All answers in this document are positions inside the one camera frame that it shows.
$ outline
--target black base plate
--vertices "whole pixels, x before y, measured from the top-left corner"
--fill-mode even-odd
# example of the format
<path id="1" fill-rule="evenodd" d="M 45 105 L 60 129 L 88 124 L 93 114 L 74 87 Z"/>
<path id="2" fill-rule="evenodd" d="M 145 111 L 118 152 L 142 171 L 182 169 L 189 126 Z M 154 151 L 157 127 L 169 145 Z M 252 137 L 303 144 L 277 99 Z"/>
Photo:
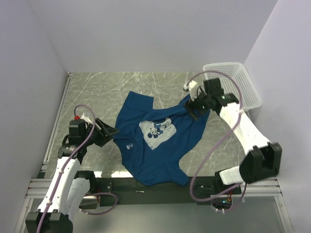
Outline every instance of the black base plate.
<path id="1" fill-rule="evenodd" d="M 144 186 L 134 178 L 96 178 L 96 181 L 100 192 L 111 192 L 117 195 L 119 205 L 196 203 L 190 196 L 190 181 L 186 186 L 174 183 Z M 197 198 L 207 198 L 219 193 L 218 190 L 215 191 L 213 176 L 198 177 L 193 192 Z M 231 193 L 241 194 L 241 188 L 237 187 Z M 100 206 L 112 206 L 114 202 L 115 200 L 111 196 L 100 198 Z M 210 205 L 210 201 L 198 204 Z"/>

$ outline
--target white wall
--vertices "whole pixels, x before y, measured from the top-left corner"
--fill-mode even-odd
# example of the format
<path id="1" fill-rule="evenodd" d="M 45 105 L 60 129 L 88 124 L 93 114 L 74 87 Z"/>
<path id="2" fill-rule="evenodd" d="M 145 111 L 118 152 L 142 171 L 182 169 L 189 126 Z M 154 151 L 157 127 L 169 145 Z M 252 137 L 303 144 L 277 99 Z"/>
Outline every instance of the white wall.
<path id="1" fill-rule="evenodd" d="M 278 180 L 297 233 L 311 227 L 310 9 L 279 0 L 245 62 L 263 100 L 256 125 L 283 148 Z"/>
<path id="2" fill-rule="evenodd" d="M 66 81 L 26 0 L 0 1 L 0 232 L 14 231 Z"/>
<path id="3" fill-rule="evenodd" d="M 277 0 L 28 0 L 67 71 L 244 62 Z"/>

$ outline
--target t-shirt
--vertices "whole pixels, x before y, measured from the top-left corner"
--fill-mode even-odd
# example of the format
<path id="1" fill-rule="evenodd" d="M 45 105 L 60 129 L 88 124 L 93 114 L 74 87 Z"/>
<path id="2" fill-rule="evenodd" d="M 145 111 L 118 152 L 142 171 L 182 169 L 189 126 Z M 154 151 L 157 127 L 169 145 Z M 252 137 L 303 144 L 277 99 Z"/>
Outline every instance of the t-shirt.
<path id="1" fill-rule="evenodd" d="M 189 178 L 179 160 L 202 138 L 209 112 L 195 121 L 181 102 L 167 109 L 153 109 L 153 97 L 129 92 L 117 117 L 114 135 L 122 164 L 144 185 L 174 182 L 186 185 Z"/>

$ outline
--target gray marble floor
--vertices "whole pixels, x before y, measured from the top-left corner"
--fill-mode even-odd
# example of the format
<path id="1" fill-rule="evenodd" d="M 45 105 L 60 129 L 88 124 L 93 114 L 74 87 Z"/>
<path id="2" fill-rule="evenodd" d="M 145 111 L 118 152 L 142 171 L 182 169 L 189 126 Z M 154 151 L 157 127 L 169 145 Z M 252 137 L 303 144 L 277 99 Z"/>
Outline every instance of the gray marble floor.
<path id="1" fill-rule="evenodd" d="M 88 105 L 96 117 L 114 126 L 129 91 L 153 96 L 155 109 L 168 108 L 178 104 L 187 94 L 183 91 L 183 84 L 193 75 L 194 73 L 190 72 L 73 73 L 55 132 L 55 141 L 49 154 L 45 177 L 53 176 L 57 151 L 68 133 L 68 124 L 73 119 L 73 109 L 77 104 Z M 192 176 L 208 151 L 228 130 L 227 124 L 215 113 L 211 113 L 201 141 L 180 160 L 180 168 L 188 176 Z M 235 135 L 232 135 L 212 154 L 199 175 L 213 175 L 217 170 L 240 164 L 243 158 L 242 146 Z M 95 145 L 89 147 L 82 169 L 95 171 L 97 177 L 131 177 L 121 165 L 121 153 L 112 141 L 103 148 Z"/>

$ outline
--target basket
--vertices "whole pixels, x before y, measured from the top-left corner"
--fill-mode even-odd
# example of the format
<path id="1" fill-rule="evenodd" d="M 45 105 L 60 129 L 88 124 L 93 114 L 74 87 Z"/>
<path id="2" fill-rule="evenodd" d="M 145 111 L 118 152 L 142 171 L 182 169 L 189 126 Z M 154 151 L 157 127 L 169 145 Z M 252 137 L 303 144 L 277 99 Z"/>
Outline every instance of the basket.
<path id="1" fill-rule="evenodd" d="M 203 66 L 203 71 L 206 70 L 220 71 L 233 78 L 233 80 L 238 84 L 242 93 L 243 110 L 248 111 L 250 109 L 258 108 L 261 106 L 262 102 L 258 95 L 258 92 L 255 89 L 255 86 L 251 78 L 249 77 L 245 67 L 241 63 L 213 63 Z M 240 98 L 235 85 L 228 78 L 216 73 L 205 73 L 205 78 L 220 78 L 220 82 L 225 94 L 233 93 L 238 99 Z"/>

